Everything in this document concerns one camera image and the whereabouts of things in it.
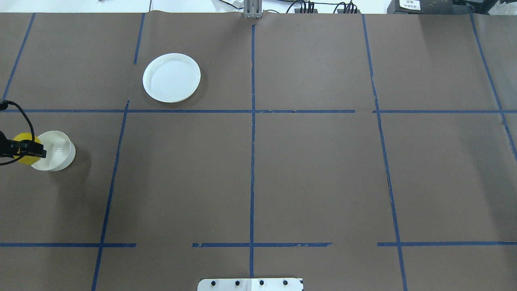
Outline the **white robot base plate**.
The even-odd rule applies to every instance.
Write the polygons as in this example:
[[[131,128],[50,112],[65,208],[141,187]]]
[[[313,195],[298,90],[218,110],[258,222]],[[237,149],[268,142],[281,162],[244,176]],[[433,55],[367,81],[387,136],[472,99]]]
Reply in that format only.
[[[206,278],[198,291],[303,291],[302,278]]]

